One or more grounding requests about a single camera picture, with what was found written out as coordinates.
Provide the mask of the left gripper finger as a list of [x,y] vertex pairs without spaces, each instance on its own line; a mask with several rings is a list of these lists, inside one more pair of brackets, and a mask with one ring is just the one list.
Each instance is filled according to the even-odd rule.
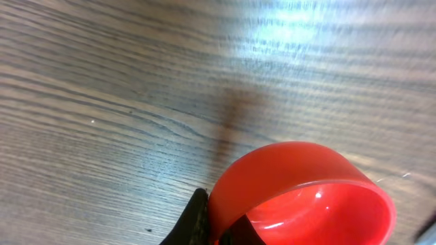
[[208,194],[196,189],[175,226],[160,245],[208,244]]

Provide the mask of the red scoop with blue handle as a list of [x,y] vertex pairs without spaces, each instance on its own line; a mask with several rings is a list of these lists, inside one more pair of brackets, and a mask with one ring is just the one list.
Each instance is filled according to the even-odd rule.
[[339,153],[281,142],[236,160],[208,200],[210,239],[242,218],[265,244],[385,244],[395,227],[390,196]]

